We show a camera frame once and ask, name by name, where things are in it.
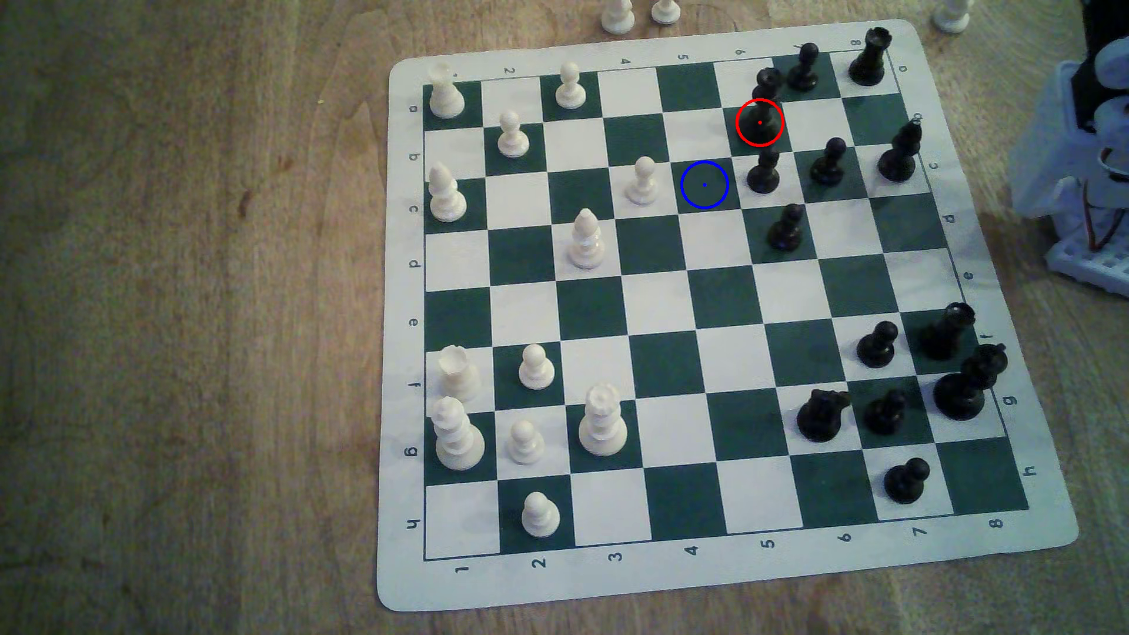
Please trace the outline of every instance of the white pawn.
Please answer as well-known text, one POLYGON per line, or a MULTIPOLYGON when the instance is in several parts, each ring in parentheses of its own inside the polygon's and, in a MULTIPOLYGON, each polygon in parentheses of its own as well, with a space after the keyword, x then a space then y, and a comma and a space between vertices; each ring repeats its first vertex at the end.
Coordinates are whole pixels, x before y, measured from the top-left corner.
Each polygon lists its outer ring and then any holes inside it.
POLYGON ((620 391, 612 384, 588 389, 580 419, 580 445, 596 456, 611 456, 627 441, 628 426, 620 416, 620 391))
POLYGON ((436 162, 428 174, 427 190, 431 192, 431 216, 452 223, 466 214, 466 197, 458 191, 458 182, 446 165, 436 162))
POLYGON ((509 430, 509 455, 514 461, 528 466, 545 453, 545 437, 530 421, 522 419, 509 430))
POLYGON ((522 510, 522 527, 534 538, 548 538, 561 524, 561 512, 540 492, 533 492, 525 497, 525 508, 522 510))
POLYGON ((636 205, 650 205, 658 197, 655 186, 655 160, 650 157, 639 157, 636 162, 636 180, 628 185, 628 198, 636 205))
POLYGON ((562 108, 576 110, 584 105, 587 93, 580 86, 580 67, 575 62, 561 66, 561 85, 557 87, 557 105, 562 108))
POLYGON ((631 0, 606 0, 604 12, 599 15, 599 24, 612 35, 623 35, 631 31, 634 26, 631 0))
POLYGON ((439 437, 435 453, 439 462, 456 471, 469 470, 482 460, 487 444, 482 432, 471 424, 463 403, 454 397, 444 397, 431 412, 435 434, 439 437))
POLYGON ((517 367, 517 379, 531 390, 549 388, 557 376, 557 368, 540 343, 531 343, 522 351, 522 364, 517 367))
POLYGON ((969 9, 974 0, 942 0, 933 12, 933 24, 945 33, 963 33, 969 27, 969 9))
POLYGON ((682 8, 674 0, 658 0, 650 8, 650 19, 663 26, 671 26, 679 21, 682 16, 682 8))
POLYGON ((506 111, 498 118, 501 124, 501 137, 498 137, 498 151, 509 158, 517 158, 530 150, 530 138, 522 132, 522 122, 517 113, 506 111))
POLYGON ((470 401, 482 388, 479 368, 461 346, 447 346, 439 351, 443 392, 460 401, 470 401))
POLYGON ((572 243, 568 258, 580 269, 595 269, 604 261, 604 241, 599 237, 599 220, 584 208, 572 221, 572 243))
POLYGON ((428 79, 431 80, 431 101, 428 107, 431 108, 431 114, 440 119, 458 116, 466 105, 452 77, 450 67, 444 63, 435 64, 428 71, 428 79))

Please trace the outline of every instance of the black chess piece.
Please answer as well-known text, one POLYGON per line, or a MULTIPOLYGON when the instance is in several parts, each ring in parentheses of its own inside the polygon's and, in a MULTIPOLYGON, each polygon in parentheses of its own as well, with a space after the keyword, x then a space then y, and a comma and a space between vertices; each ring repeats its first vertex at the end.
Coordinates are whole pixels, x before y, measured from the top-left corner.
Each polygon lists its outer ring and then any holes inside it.
POLYGON ((838 185, 843 180, 843 168, 839 167, 839 159, 846 153, 847 141, 839 137, 829 139, 823 156, 812 164, 812 181, 821 185, 838 185))
POLYGON ((874 86, 882 81, 886 75, 886 64, 882 56, 885 54, 894 36, 881 26, 876 26, 866 32, 866 47, 855 58, 847 69, 848 75, 855 84, 860 86, 874 86))
POLYGON ((878 158, 878 172, 894 183, 901 183, 913 176, 917 169, 913 157, 921 150, 921 120, 911 119, 894 134, 891 145, 893 147, 878 158))
POLYGON ((996 385, 996 377, 1006 369, 1004 345, 982 343, 961 364, 959 373, 937 380, 933 400, 949 419, 966 421, 983 410, 984 391, 996 385))
POLYGON ((799 226, 804 219, 804 206, 788 203, 780 212, 780 220, 769 227, 768 241, 772 249, 796 251, 804 240, 804 228, 799 226))
POLYGON ((905 461, 904 466, 890 468, 882 485, 893 502, 909 505, 921 497, 927 478, 929 478, 929 463, 926 463, 925 459, 914 456, 905 461))
POLYGON ((780 153, 772 148, 761 148, 761 155, 756 158, 756 165, 745 177, 749 189, 758 194, 768 194, 780 184, 780 173, 776 171, 777 162, 780 160, 780 153))
POLYGON ((894 358, 894 340, 898 339, 898 324, 883 320, 874 327, 874 332, 858 340, 855 354, 858 360, 870 368, 882 368, 894 358))
POLYGON ((961 345, 961 333, 977 321, 977 312, 963 302, 954 302, 945 307, 940 320, 921 329, 921 351, 931 359, 944 362, 956 355, 961 345))
POLYGON ((807 92, 815 88, 820 81, 820 76, 812 71, 815 60, 820 56, 820 47, 814 42, 808 42, 799 47, 799 63, 788 71, 788 86, 793 90, 807 92))
POLYGON ((898 432, 905 418, 905 393, 893 389, 885 397, 866 406, 863 423, 874 434, 890 435, 898 432))
MULTIPOLYGON (((756 73, 756 88, 753 88, 754 99, 774 99, 784 78, 779 70, 764 68, 756 73)), ((753 102, 741 113, 737 122, 741 133, 752 143, 768 143, 780 134, 780 115, 768 102, 753 102)))
POLYGON ((808 441, 824 443, 839 434, 842 410, 850 406, 850 394, 833 390, 812 389, 812 398, 799 408, 796 424, 808 441))

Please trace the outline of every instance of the red circle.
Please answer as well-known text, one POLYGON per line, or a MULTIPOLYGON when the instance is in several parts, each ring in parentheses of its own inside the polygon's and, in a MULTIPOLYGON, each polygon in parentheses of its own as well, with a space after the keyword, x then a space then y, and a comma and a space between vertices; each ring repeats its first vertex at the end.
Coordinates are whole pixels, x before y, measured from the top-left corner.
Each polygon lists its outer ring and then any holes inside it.
POLYGON ((734 123, 734 127, 737 129, 737 137, 741 137, 742 141, 749 143, 750 146, 752 146, 754 148, 763 148, 765 146, 771 146, 772 143, 776 143, 777 140, 780 139, 780 136, 784 134, 784 111, 781 111, 780 106, 778 106, 777 103, 773 102, 772 99, 765 99, 764 97, 756 97, 756 98, 753 98, 753 99, 750 99, 750 101, 745 102, 745 104, 743 106, 741 106, 739 108, 737 108, 737 119, 733 123, 734 123), (741 125, 739 125, 739 123, 741 123, 741 111, 745 110, 745 106, 747 106, 749 104, 752 104, 753 102, 768 102, 768 103, 772 104, 772 107, 776 108, 778 113, 780 113, 780 132, 777 132, 777 136, 773 137, 772 140, 769 141, 769 142, 767 142, 767 143, 753 143, 749 139, 745 139, 745 136, 741 133, 741 125))

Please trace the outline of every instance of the chess mat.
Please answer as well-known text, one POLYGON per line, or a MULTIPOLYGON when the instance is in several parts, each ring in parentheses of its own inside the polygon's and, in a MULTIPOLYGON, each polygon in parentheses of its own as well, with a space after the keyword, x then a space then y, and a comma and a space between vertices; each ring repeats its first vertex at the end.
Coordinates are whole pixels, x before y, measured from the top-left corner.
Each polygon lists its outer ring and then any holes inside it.
POLYGON ((793 27, 414 59, 390 89, 384 409, 377 590, 397 610, 469 608, 762 580, 1060 546, 1077 527, 1054 449, 1007 313, 920 43, 904 21, 793 27), (867 28, 894 42, 885 78, 847 76, 867 28), (759 148, 736 134, 755 75, 823 53, 808 93, 784 88, 780 185, 744 175, 759 148), (445 61, 465 98, 458 116, 427 107, 427 69, 445 61), (559 68, 576 61, 587 101, 557 105, 559 68), (505 110, 530 151, 497 149, 505 110), (925 131, 903 183, 876 169, 910 118, 925 131), (808 169, 831 137, 847 141, 843 181, 808 169), (639 156, 655 159, 658 199, 624 195, 639 156), (427 173, 446 164, 467 212, 429 212, 427 173), (802 203, 804 242, 771 249, 769 226, 802 203), (603 263, 574 267, 571 223, 599 219, 603 263), (951 360, 917 339, 951 302, 975 328, 951 360), (884 368, 859 338, 900 331, 884 368), (555 366, 545 390, 517 379, 523 348, 555 366), (981 342, 1009 368, 973 420, 954 421, 933 384, 981 342), (427 418, 443 395, 438 351, 467 349, 483 380, 465 402, 485 454, 444 468, 427 418), (607 458, 583 449, 586 391, 621 392, 629 436, 607 458), (841 432, 807 441, 796 414, 813 388, 848 391, 841 432), (908 395, 896 434, 860 425, 891 389, 908 395), (545 454, 522 466, 510 427, 533 421, 545 454), (913 456, 925 494, 900 505, 886 470, 913 456), (542 492, 560 528, 522 528, 542 492))

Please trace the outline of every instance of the table surface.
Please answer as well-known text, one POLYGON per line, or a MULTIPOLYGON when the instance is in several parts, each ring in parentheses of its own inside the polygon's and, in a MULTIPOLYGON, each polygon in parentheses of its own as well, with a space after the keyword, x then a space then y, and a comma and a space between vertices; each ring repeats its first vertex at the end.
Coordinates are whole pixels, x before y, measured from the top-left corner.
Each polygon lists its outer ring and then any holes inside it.
POLYGON ((1049 273, 1049 221, 1014 215, 1006 185, 1042 84, 1083 54, 1078 2, 979 2, 956 37, 929 26, 933 0, 685 0, 663 31, 636 5, 628 37, 913 23, 1077 542, 387 611, 374 558, 388 72, 415 55, 607 41, 599 2, 11 0, 0 1, 3 632, 1124 628, 1129 304, 1049 273))

